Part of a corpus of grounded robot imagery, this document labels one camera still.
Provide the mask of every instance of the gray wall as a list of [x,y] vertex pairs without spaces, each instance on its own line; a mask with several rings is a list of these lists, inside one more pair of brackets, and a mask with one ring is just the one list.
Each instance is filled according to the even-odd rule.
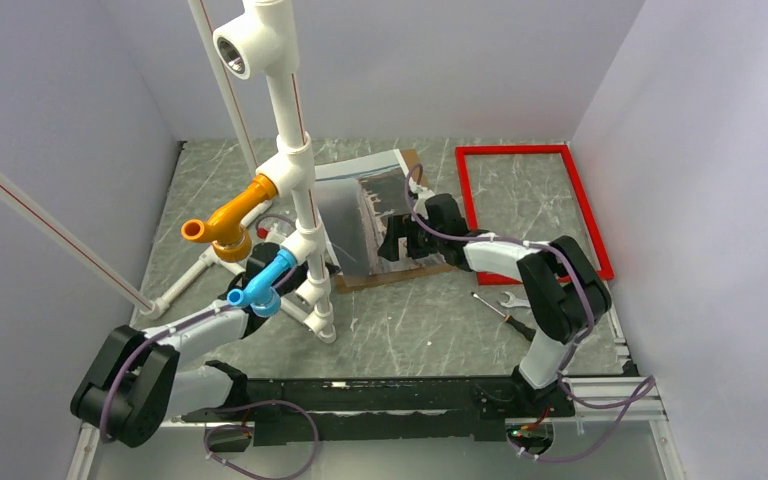
[[[100,3],[0,1],[0,169],[137,285],[175,149]],[[0,479],[65,476],[73,389],[130,310],[0,202]]]
[[[184,0],[103,0],[183,139],[234,136]],[[213,25],[240,0],[205,0]],[[643,0],[297,1],[305,126],[316,136],[569,139]],[[263,78],[237,81],[275,134]]]
[[648,0],[573,146],[688,478],[768,478],[768,1]]

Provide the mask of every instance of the pipe elbow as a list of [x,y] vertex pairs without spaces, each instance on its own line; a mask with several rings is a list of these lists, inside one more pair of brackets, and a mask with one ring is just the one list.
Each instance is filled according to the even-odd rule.
[[248,256],[252,245],[251,236],[240,222],[256,206],[277,195],[272,181],[265,175],[257,175],[248,188],[219,207],[207,221],[193,218],[184,222],[181,235],[194,243],[212,243],[220,259],[239,262]]

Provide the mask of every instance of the red picture frame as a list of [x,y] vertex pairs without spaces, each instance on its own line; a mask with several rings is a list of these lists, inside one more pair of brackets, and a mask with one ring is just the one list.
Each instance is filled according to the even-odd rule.
[[[464,210],[466,211],[466,221],[470,229],[478,228],[478,219],[475,216],[475,203],[472,199],[472,187],[469,183],[469,172],[466,168],[467,156],[479,155],[545,155],[558,154],[564,161],[564,167],[572,184],[578,207],[581,209],[581,215],[584,218],[584,224],[587,233],[590,235],[590,241],[593,242],[593,249],[596,251],[596,259],[599,261],[597,273],[602,280],[612,280],[614,278],[614,268],[611,266],[611,260],[608,258],[608,252],[605,244],[602,242],[602,235],[599,233],[599,227],[596,225],[596,219],[593,217],[593,211],[590,209],[590,203],[587,201],[587,194],[584,192],[584,185],[578,176],[578,170],[575,168],[575,161],[572,153],[564,144],[559,145],[477,145],[468,147],[455,147],[455,160],[458,165],[458,176],[460,177],[461,193],[463,193]],[[497,275],[495,273],[478,272],[479,285],[514,285],[517,280]],[[561,281],[569,281],[569,277],[561,278]]]

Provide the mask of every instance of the gray marble surface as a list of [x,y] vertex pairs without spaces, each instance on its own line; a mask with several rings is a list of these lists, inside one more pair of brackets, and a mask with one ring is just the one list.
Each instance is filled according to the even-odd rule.
[[[438,193],[452,193],[461,202],[454,148],[499,143],[486,138],[315,139],[313,147],[317,163],[414,148],[430,186]],[[274,139],[260,139],[254,145],[259,161],[276,151]],[[568,234],[587,245],[559,156],[482,156],[469,160],[468,168],[481,227],[531,240]],[[208,217],[250,179],[235,141],[185,144],[143,285],[149,297],[162,294],[205,249],[205,245],[181,237],[181,224],[189,218]],[[290,199],[279,200],[271,211],[294,216]],[[159,325],[203,308],[224,291],[231,278],[227,270],[213,266],[160,319],[149,321],[137,315],[134,324],[139,328]],[[332,303],[338,338],[333,344],[322,343],[279,313],[254,335],[221,346],[205,358],[225,361],[258,378],[508,374],[529,343],[469,294],[476,291],[495,303],[506,290],[525,297],[521,286],[479,287],[474,274],[463,272],[349,294],[335,292]],[[530,310],[519,308],[510,313],[534,326]],[[578,350],[570,371],[621,371],[607,318]]]

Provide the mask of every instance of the blue pipe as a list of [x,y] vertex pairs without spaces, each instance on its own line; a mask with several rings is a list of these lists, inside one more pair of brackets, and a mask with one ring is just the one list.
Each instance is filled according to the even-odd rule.
[[228,303],[245,308],[249,305],[259,317],[271,317],[281,309],[281,297],[272,288],[278,278],[296,266],[296,257],[289,250],[281,249],[263,270],[246,285],[245,289],[235,288],[228,292]]

